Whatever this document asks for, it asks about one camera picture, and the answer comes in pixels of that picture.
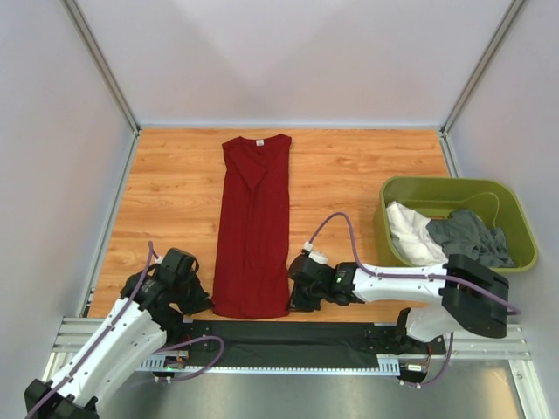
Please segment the red t-shirt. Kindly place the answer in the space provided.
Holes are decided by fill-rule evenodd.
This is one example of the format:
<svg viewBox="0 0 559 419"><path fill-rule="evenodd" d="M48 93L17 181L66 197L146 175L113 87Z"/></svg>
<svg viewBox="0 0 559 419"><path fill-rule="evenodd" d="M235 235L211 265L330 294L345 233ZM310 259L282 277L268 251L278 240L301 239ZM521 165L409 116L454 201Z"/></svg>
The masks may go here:
<svg viewBox="0 0 559 419"><path fill-rule="evenodd" d="M223 145L225 176L213 280L213 311L233 319L288 313L291 137Z"/></svg>

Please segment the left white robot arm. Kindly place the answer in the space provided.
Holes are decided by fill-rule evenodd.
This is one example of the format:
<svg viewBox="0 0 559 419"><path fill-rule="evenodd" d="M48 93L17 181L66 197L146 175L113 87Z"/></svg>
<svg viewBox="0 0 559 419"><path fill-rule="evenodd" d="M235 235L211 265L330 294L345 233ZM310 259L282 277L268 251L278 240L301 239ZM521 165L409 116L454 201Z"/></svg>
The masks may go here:
<svg viewBox="0 0 559 419"><path fill-rule="evenodd" d="M152 354L182 352L210 340L191 338L184 317L211 308L188 252L153 251L126 281L108 316L55 375L24 391L30 418L98 418L134 371Z"/></svg>

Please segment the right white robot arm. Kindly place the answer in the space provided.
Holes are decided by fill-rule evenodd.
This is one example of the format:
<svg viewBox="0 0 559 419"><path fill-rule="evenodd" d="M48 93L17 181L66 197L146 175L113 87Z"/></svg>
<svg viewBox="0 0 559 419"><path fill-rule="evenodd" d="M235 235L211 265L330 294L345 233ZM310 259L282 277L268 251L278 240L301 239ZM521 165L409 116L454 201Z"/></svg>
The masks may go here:
<svg viewBox="0 0 559 419"><path fill-rule="evenodd" d="M393 331L395 345L407 353L457 331L503 339L508 316L518 312L508 300L508 280L462 255L431 266L344 262L331 267L321 253L303 251L290 264L288 277L295 311L318 310L322 301L338 306L385 300L419 303L399 313Z"/></svg>

